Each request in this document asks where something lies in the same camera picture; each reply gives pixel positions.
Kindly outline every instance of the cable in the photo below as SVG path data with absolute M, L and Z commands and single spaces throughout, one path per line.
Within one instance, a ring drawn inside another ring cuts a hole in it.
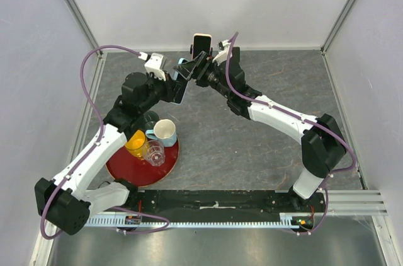
M 314 218 L 314 217 L 312 218 L 312 228 L 306 228 L 306 227 L 304 227 L 304 226 L 301 225 L 301 224 L 299 224 L 299 225 L 300 225 L 300 227 L 301 227 L 302 229 L 304 229 L 304 230 L 306 230 L 306 231 L 311 231 L 312 228 L 315 227 L 315 218 Z
M 111 182 L 109 182 L 109 181 L 104 181 L 104 182 L 102 182 L 102 183 L 97 187 L 97 189 L 100 188 L 100 187 L 102 186 L 102 184 L 104 184 L 104 183 L 107 183 L 108 185 L 110 185 Z
M 80 67 L 80 81 L 81 81 L 81 87 L 84 92 L 85 97 L 87 98 L 88 103 L 91 105 L 92 109 L 94 110 L 94 113 L 96 114 L 98 121 L 99 121 L 99 135 L 95 143 L 88 149 L 88 151 L 78 160 L 78 162 L 69 170 L 69 172 L 66 174 L 71 176 L 74 171 L 77 169 L 78 166 L 94 151 L 94 149 L 97 147 L 96 143 L 99 143 L 100 140 L 102 139 L 103 133 L 104 133 L 104 125 L 102 121 L 102 116 L 101 113 L 98 111 L 98 109 L 95 107 L 94 102 L 92 101 L 91 97 L 89 96 L 87 87 L 84 82 L 84 67 L 87 63 L 87 60 L 97 51 L 102 50 L 102 49 L 119 49 L 119 50 L 125 50 L 127 52 L 130 52 L 132 54 L 135 54 L 136 56 L 140 56 L 139 52 L 136 52 L 135 50 L 128 49 L 126 47 L 121 47 L 120 45 L 102 45 L 100 47 L 97 47 L 96 49 L 91 50 L 90 52 L 87 53 L 87 55 L 84 57 L 84 59 L 81 62 L 81 67 Z M 55 196 L 57 192 L 62 188 L 64 183 L 67 181 L 67 178 L 64 177 L 62 181 L 56 186 L 55 190 L 52 192 L 50 195 L 48 201 L 45 204 L 45 208 L 43 208 L 42 216 L 40 219 L 40 232 L 42 236 L 46 240 L 52 240 L 56 238 L 58 235 L 62 233 L 62 230 L 59 230 L 56 232 L 53 236 L 49 236 L 46 231 L 45 231 L 45 220 L 46 220 L 46 215 L 49 211 L 49 207 L 52 204 L 53 200 L 55 199 Z
M 126 231 L 120 228 L 117 228 L 116 231 L 118 233 L 123 233 L 123 234 L 146 234 L 146 233 L 156 233 L 157 231 L 161 231 L 164 229 L 167 229 L 168 226 L 170 225 L 171 222 L 169 222 L 169 220 L 165 217 L 160 217 L 160 216 L 155 216 L 153 214 L 143 214 L 142 212 L 137 212 L 137 211 L 131 211 L 130 209 L 126 209 L 126 208 L 122 208 L 119 206 L 115 206 L 114 208 L 117 211 L 124 211 L 124 212 L 129 212 L 131 214 L 137 214 L 139 216 L 142 217 L 151 217 L 153 219 L 157 219 L 157 220 L 162 220 L 164 222 L 166 222 L 166 224 L 163 227 L 158 227 L 158 228 L 154 228 L 154 229 L 150 229 L 150 230 L 145 230 L 145 231 Z
M 323 215 L 322 215 L 322 217 L 321 217 L 321 220 L 319 221 L 319 223 L 317 223 L 317 226 L 316 226 L 316 227 L 313 227 L 311 230 L 307 231 L 306 233 L 304 233 L 304 232 L 299 233 L 299 232 L 298 232 L 298 233 L 297 233 L 297 236 L 300 236 L 301 234 L 302 234 L 302 235 L 308 235 L 308 236 L 310 236 L 316 229 L 319 228 L 320 225 L 322 225 L 323 220 L 325 220 L 325 217 L 326 217 L 326 214 L 327 214 L 327 210 L 328 210 L 328 208 L 329 208 L 329 192 L 327 191 L 326 188 L 323 188 L 323 190 L 325 191 L 326 205 L 325 205 L 325 210 L 324 210 L 324 212 L 323 212 Z M 282 231 L 284 231 L 285 233 L 292 233 L 292 234 L 295 234 L 294 231 L 290 231 L 290 230 L 286 230 L 286 229 L 282 229 Z
M 229 46 L 229 50 L 228 50 L 227 60 L 226 60 L 226 62 L 225 62 L 225 78 L 226 78 L 226 80 L 227 80 L 227 84 L 228 84 L 229 88 L 231 89 L 231 91 L 232 91 L 235 95 L 237 95 L 238 97 L 240 97 L 240 98 L 242 98 L 242 99 L 245 99 L 245 100 L 247 100 L 247 101 L 251 101 L 251 102 L 263 104 L 263 105 L 266 105 L 267 107 L 270 107 L 269 103 L 267 103 L 267 102 L 265 102 L 265 101 L 260 101 L 260 100 L 257 100 L 257 99 L 253 99 L 253 98 L 250 98 L 250 97 L 248 97 L 248 96 L 245 96 L 245 95 L 241 94 L 241 93 L 238 92 L 238 91 L 233 87 L 233 85 L 231 84 L 231 81 L 230 81 L 230 78 L 229 78 L 229 62 L 230 62 L 230 58 L 231 58 L 231 54 L 232 54 L 232 49 L 234 48 L 235 40 L 236 40 L 236 38 L 238 37 L 238 34 L 239 34 L 238 32 L 235 32 L 234 36 L 232 36 L 232 38 L 229 40 L 229 41 L 230 41 L 230 46 Z M 355 168 L 355 165 L 356 165 L 356 162 L 357 162 L 357 156 L 356 156 L 356 154 L 354 153 L 354 151 L 352 150 L 352 148 L 346 143 L 346 141 L 344 141 L 341 137 L 339 137 L 339 136 L 338 136 L 337 134 L 335 134 L 333 131 L 331 131 L 330 129 L 324 127 L 323 125 L 321 125 L 321 124 L 319 124 L 319 123 L 317 123 L 317 122 L 313 122 L 313 121 L 308 120 L 308 119 L 303 119 L 303 120 L 302 120 L 302 117 L 301 117 L 301 116 L 299 116 L 299 115 L 297 115 L 297 114 L 295 114 L 295 113 L 292 113 L 292 112 L 290 112 L 290 111 L 288 111 L 288 110 L 285 110 L 284 108 L 279 107 L 279 106 L 277 106 L 277 105 L 273 105 L 272 107 L 273 107 L 274 109 L 276 109 L 276 110 L 282 112 L 282 113 L 285 113 L 285 114 L 287 114 L 287 115 L 289 115 L 289 116 L 291 116 L 291 117 L 297 119 L 297 120 L 301 120 L 302 122 L 311 124 L 311 125 L 313 125 L 313 126 L 319 128 L 319 129 L 323 130 L 324 132 L 328 133 L 328 134 L 331 135 L 333 138 L 335 138 L 337 141 L 339 141 L 339 142 L 341 143 L 341 145 L 343 145 L 344 148 L 345 148 L 345 149 L 349 152 L 349 154 L 351 155 L 351 160 L 352 160 L 352 161 L 351 161 L 351 165 L 350 165 L 349 167 L 346 167 L 346 168 L 340 168 L 340 169 L 338 169 L 338 170 L 332 170 L 332 171 L 328 174 L 328 176 L 326 176 L 326 178 L 322 181 L 322 183 L 319 185 L 319 187 L 322 187 L 322 188 L 323 188 L 323 186 L 325 185 L 327 179 L 331 176 L 332 173 L 337 173 L 337 172 L 342 172 L 342 171 L 348 171 L 348 170 L 352 170 L 353 168 Z M 326 193 L 326 207 L 325 207 L 325 211 L 324 211 L 323 216 L 322 216 L 321 220 L 319 221 L 318 225 L 317 225 L 316 227 L 314 227 L 311 231 L 309 231 L 309 233 L 313 233 L 313 232 L 322 224 L 322 222 L 323 222 L 323 220 L 324 220 L 324 218 L 325 218 L 325 216 L 326 216 L 327 208 L 329 207 L 329 202 L 328 202 L 328 201 L 329 201 L 329 194 L 328 194 L 326 188 L 324 188 L 324 190 L 325 190 L 325 193 Z
M 314 208 L 313 205 L 310 206 L 310 210 L 311 210 L 311 215 L 310 215 L 310 217 L 309 217 L 309 220 L 311 220 L 311 219 L 314 217 L 314 215 L 315 215 L 315 208 Z

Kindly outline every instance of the blue mug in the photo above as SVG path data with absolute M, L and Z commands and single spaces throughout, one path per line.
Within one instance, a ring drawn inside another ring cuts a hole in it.
M 175 123 L 169 119 L 158 121 L 153 129 L 145 131 L 145 135 L 149 139 L 160 140 L 165 147 L 174 146 L 177 140 Z

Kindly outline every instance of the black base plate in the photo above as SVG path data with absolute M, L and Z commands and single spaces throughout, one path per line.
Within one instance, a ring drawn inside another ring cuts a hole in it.
M 323 194 L 316 193 L 296 211 L 288 193 L 275 190 L 140 190 L 125 207 L 138 211 L 140 200 L 146 214 L 189 223 L 279 221 L 281 212 L 311 213 L 311 205 L 316 212 L 325 208 Z M 214 205 L 228 208 L 206 208 Z

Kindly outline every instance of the glass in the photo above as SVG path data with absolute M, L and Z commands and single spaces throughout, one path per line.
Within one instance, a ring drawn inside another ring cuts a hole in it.
M 150 128 L 151 126 L 150 122 L 158 122 L 158 121 L 159 121 L 158 114 L 156 112 L 153 112 L 152 110 L 149 110 L 143 116 L 141 116 L 141 118 L 139 118 L 138 128 L 144 132 L 147 129 L 152 129 L 152 127 Z
M 164 145 L 158 140 L 149 140 L 143 146 L 143 157 L 152 166 L 161 166 L 165 162 Z
M 144 160 L 143 157 L 143 147 L 147 144 L 147 138 L 145 134 L 138 130 L 134 133 L 133 137 L 125 144 L 126 149 L 130 154 L 135 156 L 137 159 Z
M 156 124 L 157 124 L 156 121 L 149 121 L 146 124 L 144 124 L 144 132 L 149 129 L 154 129 L 154 126 L 156 126 Z

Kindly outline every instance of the white wall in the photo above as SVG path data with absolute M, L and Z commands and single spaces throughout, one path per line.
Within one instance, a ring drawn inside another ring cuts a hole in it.
M 39 230 L 33 187 L 67 163 L 89 45 L 63 0 L 0 4 L 0 265 L 25 266 Z
M 329 65 L 369 186 L 403 245 L 403 0 L 358 0 Z
M 238 30 L 243 47 L 319 47 L 346 0 L 76 0 L 99 44 L 188 49 Z

